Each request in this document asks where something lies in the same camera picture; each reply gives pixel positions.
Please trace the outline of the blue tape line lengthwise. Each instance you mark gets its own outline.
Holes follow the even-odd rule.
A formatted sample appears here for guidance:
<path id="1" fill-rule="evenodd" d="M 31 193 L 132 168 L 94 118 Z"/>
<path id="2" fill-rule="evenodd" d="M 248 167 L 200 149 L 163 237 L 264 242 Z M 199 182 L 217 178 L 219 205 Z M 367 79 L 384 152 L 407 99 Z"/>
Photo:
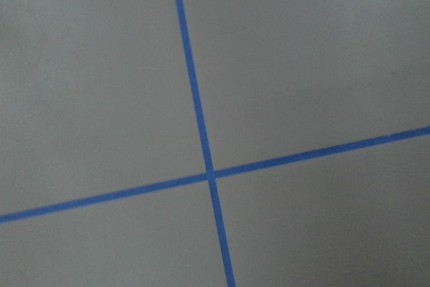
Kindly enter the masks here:
<path id="1" fill-rule="evenodd" d="M 220 203 L 220 197 L 218 193 L 218 186 L 216 182 L 216 175 L 212 161 L 212 154 L 210 149 L 210 142 L 208 139 L 206 121 L 204 117 L 204 111 L 202 107 L 200 88 L 198 84 L 198 78 L 196 75 L 196 68 L 194 65 L 194 57 L 191 47 L 191 40 L 189 38 L 189 30 L 187 26 L 187 18 L 185 12 L 185 5 L 183 0 L 175 0 L 177 15 L 179 20 L 179 28 L 181 32 L 181 38 L 183 43 L 183 51 L 185 56 L 185 62 L 187 65 L 187 74 L 189 77 L 189 84 L 191 87 L 191 95 L 193 98 L 193 106 L 196 115 L 196 122 L 198 125 L 198 132 L 200 137 L 200 144 L 202 148 L 202 156 L 204 158 L 205 174 L 208 182 L 210 191 L 210 197 L 212 201 L 212 210 L 214 213 L 214 220 L 216 224 L 216 230 L 218 235 L 218 242 L 220 245 L 220 251 L 222 256 L 222 264 L 224 268 L 224 274 L 226 276 L 227 286 L 233 287 L 236 285 L 234 272 L 232 268 L 230 251 L 228 248 L 228 240 L 225 231 L 224 219 L 222 214 L 222 207 Z"/>

